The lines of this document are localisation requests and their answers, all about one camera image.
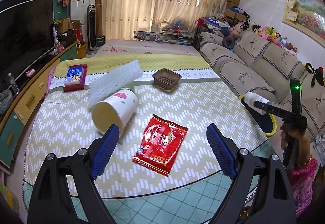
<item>white cylinder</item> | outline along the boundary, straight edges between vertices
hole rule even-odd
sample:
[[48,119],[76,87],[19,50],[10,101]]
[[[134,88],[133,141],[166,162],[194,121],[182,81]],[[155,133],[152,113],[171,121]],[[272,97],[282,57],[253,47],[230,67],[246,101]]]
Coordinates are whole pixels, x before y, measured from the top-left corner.
[[94,125],[105,134],[108,128],[115,124],[119,127],[121,137],[138,103],[138,98],[132,91],[122,89],[93,106],[91,116]]
[[267,100],[266,98],[256,94],[256,93],[252,93],[252,92],[247,92],[245,94],[245,97],[244,97],[244,102],[249,106],[251,107],[252,109],[254,109],[256,112],[260,113],[261,115],[264,115],[266,114],[266,112],[262,109],[258,109],[256,107],[254,107],[254,102],[255,101],[259,101],[259,102],[262,102],[264,104],[267,104],[269,103],[270,101]]

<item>silver screw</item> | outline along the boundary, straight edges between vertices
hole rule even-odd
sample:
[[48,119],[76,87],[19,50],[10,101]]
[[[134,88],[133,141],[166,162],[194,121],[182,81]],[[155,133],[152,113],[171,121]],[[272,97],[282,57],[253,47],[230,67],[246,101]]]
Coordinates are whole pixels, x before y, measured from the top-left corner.
[[272,159],[275,160],[275,161],[278,161],[279,160],[279,156],[277,156],[276,154],[272,154]]
[[52,153],[46,155],[46,159],[48,159],[48,160],[52,160],[53,158],[54,158],[54,154],[52,154]]
[[247,155],[248,154],[248,150],[247,149],[240,149],[239,151],[242,155]]
[[78,151],[78,154],[79,154],[79,155],[85,155],[86,152],[87,152],[87,149],[82,148],[82,149],[80,149],[80,150]]

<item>framed painting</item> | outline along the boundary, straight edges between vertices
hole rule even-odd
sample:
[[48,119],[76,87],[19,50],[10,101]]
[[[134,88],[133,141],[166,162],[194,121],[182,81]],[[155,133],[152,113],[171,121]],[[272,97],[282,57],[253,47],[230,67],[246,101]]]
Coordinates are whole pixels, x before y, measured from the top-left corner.
[[[296,21],[287,18],[289,11],[298,13]],[[297,0],[292,9],[288,8],[287,0],[282,21],[325,47],[325,5],[322,0]]]

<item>white paper cup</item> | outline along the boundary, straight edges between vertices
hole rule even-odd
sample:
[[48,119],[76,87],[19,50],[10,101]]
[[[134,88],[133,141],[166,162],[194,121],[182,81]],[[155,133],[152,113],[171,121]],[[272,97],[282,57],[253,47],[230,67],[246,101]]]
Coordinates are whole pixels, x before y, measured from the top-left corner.
[[138,102],[137,96],[132,91],[127,89],[117,91],[93,106],[91,116],[94,125],[104,134],[112,124],[115,124],[119,127],[120,136],[122,136]]

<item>floral sleeve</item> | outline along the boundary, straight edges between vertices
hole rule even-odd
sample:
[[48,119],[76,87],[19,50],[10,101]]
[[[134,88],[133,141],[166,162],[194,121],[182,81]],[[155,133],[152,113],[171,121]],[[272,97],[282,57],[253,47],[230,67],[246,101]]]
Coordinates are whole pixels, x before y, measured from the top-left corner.
[[310,164],[300,170],[287,171],[292,194],[295,199],[297,217],[310,205],[312,199],[312,185],[317,169],[317,160],[311,159]]

